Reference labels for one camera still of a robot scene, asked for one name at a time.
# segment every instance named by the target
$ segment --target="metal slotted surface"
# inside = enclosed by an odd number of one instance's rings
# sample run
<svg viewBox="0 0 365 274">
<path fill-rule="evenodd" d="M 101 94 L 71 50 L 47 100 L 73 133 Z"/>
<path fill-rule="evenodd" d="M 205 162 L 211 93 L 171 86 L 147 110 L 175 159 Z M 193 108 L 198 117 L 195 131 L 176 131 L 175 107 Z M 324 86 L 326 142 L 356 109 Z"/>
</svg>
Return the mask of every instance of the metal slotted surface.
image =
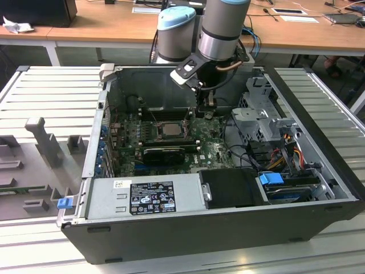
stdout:
<svg viewBox="0 0 365 274">
<path fill-rule="evenodd" d="M 28 118 L 44 117 L 46 132 L 58 141 L 70 135 L 88 140 L 102 90 L 99 82 L 99 67 L 35 66 L 17 72 L 0 94 L 0 135 L 35 142 L 24 126 Z"/>
<path fill-rule="evenodd" d="M 302 68 L 276 70 L 360 181 L 365 183 L 364 125 L 313 73 Z M 279 99 L 278 104 L 290 117 L 284 102 Z"/>
</svg>

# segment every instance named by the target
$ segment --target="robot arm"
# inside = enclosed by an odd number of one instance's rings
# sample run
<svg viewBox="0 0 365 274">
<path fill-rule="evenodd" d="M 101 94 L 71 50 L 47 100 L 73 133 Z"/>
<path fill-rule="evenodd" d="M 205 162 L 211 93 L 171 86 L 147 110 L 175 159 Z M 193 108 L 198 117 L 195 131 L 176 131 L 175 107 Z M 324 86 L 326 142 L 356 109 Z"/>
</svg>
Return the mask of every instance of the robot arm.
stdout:
<svg viewBox="0 0 365 274">
<path fill-rule="evenodd" d="M 197 114 L 217 107 L 213 95 L 246 58 L 240 35 L 249 5 L 250 0 L 208 0 L 197 52 L 171 73 L 178 85 L 186 84 L 195 92 Z"/>
</svg>

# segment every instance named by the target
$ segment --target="yellow wire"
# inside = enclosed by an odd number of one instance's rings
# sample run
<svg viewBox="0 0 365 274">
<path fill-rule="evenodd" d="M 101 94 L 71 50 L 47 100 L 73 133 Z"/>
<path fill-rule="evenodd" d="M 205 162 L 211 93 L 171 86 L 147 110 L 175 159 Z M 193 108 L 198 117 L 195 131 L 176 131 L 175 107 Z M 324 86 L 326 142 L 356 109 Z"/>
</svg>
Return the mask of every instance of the yellow wire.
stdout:
<svg viewBox="0 0 365 274">
<path fill-rule="evenodd" d="M 296 152 L 298 154 L 298 157 L 299 157 L 299 166 L 301 166 L 301 163 L 302 163 L 301 159 L 303 157 L 302 156 L 302 153 L 299 150 L 294 150 L 294 152 Z"/>
<path fill-rule="evenodd" d="M 283 161 L 284 161 L 285 159 L 284 159 L 284 157 L 281 157 L 279 160 L 277 160 L 275 163 L 273 163 L 269 168 L 268 168 L 268 170 L 270 170 L 270 169 L 272 169 L 272 168 L 274 168 L 274 167 L 276 167 L 276 166 L 278 166 L 279 164 L 281 164 Z"/>
</svg>

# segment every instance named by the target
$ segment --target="cable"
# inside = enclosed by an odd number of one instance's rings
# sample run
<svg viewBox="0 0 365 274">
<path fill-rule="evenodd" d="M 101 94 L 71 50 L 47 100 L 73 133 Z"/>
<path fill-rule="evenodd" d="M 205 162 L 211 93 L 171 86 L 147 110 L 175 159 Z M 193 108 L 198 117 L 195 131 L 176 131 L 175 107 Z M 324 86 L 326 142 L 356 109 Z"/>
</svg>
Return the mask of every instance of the cable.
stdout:
<svg viewBox="0 0 365 274">
<path fill-rule="evenodd" d="M 216 90 L 224 85 L 226 85 L 229 81 L 232 80 L 232 78 L 235 76 L 236 72 L 237 72 L 237 68 L 235 70 L 233 70 L 233 72 L 231 73 L 231 75 L 229 77 L 227 77 L 223 82 L 221 82 L 220 84 L 214 86 L 214 87 L 202 87 L 200 88 L 201 91 L 211 91 L 211 90 Z"/>
<path fill-rule="evenodd" d="M 142 101 L 143 101 L 143 98 L 142 97 L 138 97 L 138 102 L 140 103 L 140 105 L 143 106 L 143 107 L 145 107 L 149 111 L 149 113 L 151 113 L 151 115 L 152 115 L 152 117 L 155 120 L 156 125 L 157 125 L 158 124 L 158 121 L 157 121 L 156 117 L 154 116 L 152 110 L 149 109 L 149 107 L 147 106 L 147 103 L 146 102 L 142 103 Z"/>
<path fill-rule="evenodd" d="M 254 33 L 255 31 L 253 30 L 253 24 L 252 24 L 251 16 L 248 15 L 248 18 L 250 19 L 251 29 L 252 29 L 252 32 Z"/>
<path fill-rule="evenodd" d="M 219 72 L 227 72 L 227 71 L 234 70 L 234 69 L 238 68 L 242 64 L 243 64 L 242 61 L 238 61 L 238 62 L 236 62 L 233 65 L 230 65 L 228 67 L 218 67 L 217 66 L 216 70 L 219 71 Z"/>
<path fill-rule="evenodd" d="M 246 53 L 246 48 L 245 48 L 244 44 L 242 43 L 241 39 L 238 39 L 238 44 L 240 44 L 242 50 Z"/>
<path fill-rule="evenodd" d="M 277 167 L 278 165 L 280 165 L 281 163 L 285 162 L 285 158 L 281 157 L 279 160 L 277 160 L 275 163 L 273 163 L 272 165 L 270 165 L 267 169 L 268 170 L 272 170 L 273 168 Z"/>
<path fill-rule="evenodd" d="M 263 167 L 259 163 L 257 163 L 257 161 L 255 159 L 253 159 L 252 157 L 249 156 L 249 159 L 247 160 L 246 158 L 243 158 L 243 156 L 241 156 L 241 155 L 235 153 L 234 151 L 230 150 L 230 147 L 228 147 L 227 142 L 225 140 L 226 128 L 227 128 L 228 121 L 229 121 L 230 118 L 233 119 L 232 114 L 230 114 L 229 117 L 226 119 L 226 122 L 224 124 L 223 134 L 222 134 L 222 139 L 223 139 L 223 143 L 224 143 L 225 147 L 232 153 L 232 155 L 238 157 L 239 159 L 242 159 L 242 160 L 248 162 L 251 165 L 254 165 L 258 170 L 267 171 L 267 169 L 265 167 Z M 234 125 L 237 127 L 240 136 L 242 136 L 243 133 L 240 130 L 240 128 L 237 126 L 237 123 L 236 123 L 236 121 L 234 119 L 233 119 L 233 122 L 234 122 Z M 235 147 L 235 146 L 240 146 L 242 148 L 246 147 L 244 144 L 242 144 L 242 145 L 233 145 L 233 146 L 231 146 L 231 148 L 232 147 Z"/>
<path fill-rule="evenodd" d="M 136 159 L 133 159 L 132 160 L 133 162 L 139 162 L 139 163 L 141 163 L 141 164 L 144 164 L 142 161 L 140 161 L 140 160 L 136 160 Z"/>
<path fill-rule="evenodd" d="M 157 43 L 157 39 L 159 37 L 159 31 L 156 30 L 155 32 L 155 36 L 153 37 L 153 40 L 152 40 L 152 45 L 151 45 L 151 51 L 149 52 L 149 63 L 151 64 L 152 63 L 152 54 L 154 52 L 154 50 L 156 49 L 156 43 Z"/>
<path fill-rule="evenodd" d="M 260 53 L 260 50 L 261 50 L 261 46 L 262 46 L 262 42 L 261 42 L 261 38 L 260 36 L 256 35 L 256 37 L 258 38 L 259 40 L 259 47 L 258 47 L 258 51 L 257 51 L 257 55 Z"/>
<path fill-rule="evenodd" d="M 274 163 L 274 156 L 278 152 L 280 152 L 280 149 L 279 148 L 277 148 L 276 150 L 273 151 L 273 153 L 271 153 L 271 163 Z"/>
<path fill-rule="evenodd" d="M 302 154 L 298 150 L 294 150 L 294 152 L 298 155 L 299 166 L 303 168 L 303 165 L 302 165 Z"/>
<path fill-rule="evenodd" d="M 364 2 L 365 2 L 365 0 L 358 1 L 358 2 L 354 2 L 354 3 L 351 3 L 351 4 L 347 5 L 347 6 L 345 6 L 345 7 L 350 7 L 350 6 L 354 5 L 354 4 L 359 4 L 359 3 L 364 3 Z"/>
<path fill-rule="evenodd" d="M 248 29 L 244 29 L 244 30 L 247 31 L 252 36 L 252 38 L 254 39 L 254 47 L 256 48 L 254 57 L 256 58 L 258 53 L 259 53 L 259 50 L 261 48 L 261 46 L 259 47 L 259 41 L 258 41 L 259 37 L 255 33 L 253 33 L 252 31 L 250 31 Z"/>
<path fill-rule="evenodd" d="M 263 9 L 263 12 L 264 12 L 264 13 L 267 13 L 267 14 L 269 14 L 271 17 L 273 17 L 273 18 L 274 18 L 274 20 L 275 20 L 276 22 L 279 22 L 279 20 L 278 20 L 278 19 L 276 19 L 276 18 L 275 18 L 275 16 L 273 16 L 272 14 L 270 14 L 270 13 L 269 13 L 268 9 Z"/>
<path fill-rule="evenodd" d="M 153 8 L 153 9 L 160 9 L 161 7 L 159 7 L 159 6 L 150 6 L 149 4 L 142 4 L 142 5 L 144 5 L 144 6 L 146 6 L 146 7 L 151 7 L 151 8 Z"/>
<path fill-rule="evenodd" d="M 241 166 L 241 167 L 243 167 L 243 166 L 242 166 L 242 159 L 241 159 L 241 158 L 240 158 L 240 166 Z"/>
</svg>

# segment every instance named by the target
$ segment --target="motherboard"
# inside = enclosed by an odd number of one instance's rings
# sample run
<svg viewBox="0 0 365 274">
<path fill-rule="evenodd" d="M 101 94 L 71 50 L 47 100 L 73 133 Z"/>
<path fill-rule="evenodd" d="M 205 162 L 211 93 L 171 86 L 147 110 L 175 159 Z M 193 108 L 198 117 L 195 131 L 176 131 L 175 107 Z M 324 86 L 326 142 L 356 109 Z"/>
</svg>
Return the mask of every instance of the motherboard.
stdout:
<svg viewBox="0 0 365 274">
<path fill-rule="evenodd" d="M 223 119 L 189 115 L 118 113 L 111 124 L 118 176 L 196 173 L 234 167 L 223 139 Z"/>
</svg>

